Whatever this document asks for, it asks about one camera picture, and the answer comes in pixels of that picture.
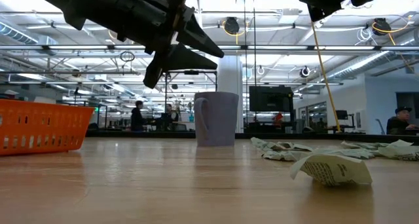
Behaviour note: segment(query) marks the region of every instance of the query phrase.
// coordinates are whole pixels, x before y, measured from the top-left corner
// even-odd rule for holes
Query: computer monitor
[[[291,87],[250,86],[250,111],[253,112],[291,112],[293,91]]]
[[[348,112],[346,110],[336,110],[338,120],[348,120]]]

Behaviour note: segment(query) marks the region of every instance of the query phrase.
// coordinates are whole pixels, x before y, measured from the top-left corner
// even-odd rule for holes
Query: ceiling
[[[196,8],[195,15],[200,25],[218,45],[315,44],[308,10],[306,5],[298,0],[254,0],[254,2],[253,0],[246,0],[246,3],[244,3],[244,0],[187,0],[187,5]],[[345,2],[342,6],[344,9],[323,20],[321,24],[316,24],[320,45],[390,45],[390,39],[387,35],[376,36],[371,34],[371,29],[363,30],[363,28],[367,24],[371,25],[374,18],[386,18],[393,29],[404,28],[393,34],[397,42],[399,37],[407,35],[419,22],[419,15],[416,12],[416,10],[419,10],[418,0],[375,0],[362,7],[353,7],[349,2]],[[235,37],[226,34],[222,23],[227,17],[237,18],[242,35]],[[40,37],[41,35],[51,37],[59,45],[131,44],[129,41],[121,43],[113,38],[113,33],[90,21],[87,21],[83,31],[77,31],[66,24],[59,9],[43,0],[0,0],[0,22],[30,37]],[[0,35],[0,43],[2,45],[22,45],[22,43],[5,35]],[[79,53],[76,52],[61,51],[59,53],[62,55],[49,56],[49,66],[54,66],[54,71],[73,71],[75,69],[102,71],[103,79],[96,79],[95,81],[106,80],[109,82],[141,82],[147,65],[153,59],[153,56],[138,54],[133,62],[125,63],[119,58],[120,52],[86,52],[91,56],[97,56],[95,58],[78,58]],[[19,67],[11,64],[2,65],[1,68],[5,71],[10,69],[15,71],[17,69],[40,71],[48,64],[48,56],[36,58],[36,54],[28,56],[27,52],[18,51],[9,51],[9,54],[14,54],[28,61],[29,64]],[[256,59],[257,67],[262,67],[265,70],[263,74],[256,74],[257,81],[300,82],[304,79],[300,78],[299,71],[304,66],[312,69],[313,77],[317,77],[319,74],[319,61],[315,52],[288,55],[269,52],[258,53],[256,56],[254,53],[248,52],[247,63],[243,52],[228,54],[236,55],[242,60],[244,66],[249,68],[254,67]],[[331,71],[358,55],[362,55],[362,53],[323,55],[322,59],[325,62],[326,71]],[[3,58],[5,61],[8,60],[8,56],[3,56]],[[48,77],[57,81],[93,81],[95,75],[99,74],[82,75],[81,77],[59,74]],[[171,94],[180,97],[184,92],[183,95],[189,95],[189,97],[182,98],[189,101],[194,92],[215,90],[212,83],[215,78],[210,75],[179,74],[173,78],[172,83],[199,82],[205,84],[179,84],[178,89],[170,89]],[[75,88],[73,85],[62,87],[68,90]],[[85,90],[101,93],[103,96],[111,94],[112,97],[124,97],[126,91],[134,93],[135,96],[161,97],[163,96],[161,91],[164,90],[158,88],[152,91],[140,83],[125,84],[123,87],[124,92],[118,92],[115,89],[103,89],[101,85],[92,85],[90,89]],[[154,102],[159,102],[160,98],[155,99]]]

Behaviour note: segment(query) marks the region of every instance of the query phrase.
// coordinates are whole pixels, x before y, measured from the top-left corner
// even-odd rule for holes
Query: table surface
[[[299,141],[335,147],[340,141]],[[326,188],[249,140],[87,138],[81,151],[0,158],[2,223],[417,223],[417,162],[366,161],[373,184]]]

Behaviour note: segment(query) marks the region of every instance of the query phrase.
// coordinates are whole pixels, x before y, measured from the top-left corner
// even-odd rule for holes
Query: pillar
[[[236,133],[243,133],[243,65],[240,56],[224,56],[212,60],[218,63],[217,91],[239,95]]]

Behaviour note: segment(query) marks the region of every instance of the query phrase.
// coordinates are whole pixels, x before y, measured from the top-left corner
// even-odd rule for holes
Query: orange basket
[[[0,100],[0,155],[81,148],[94,108]]]

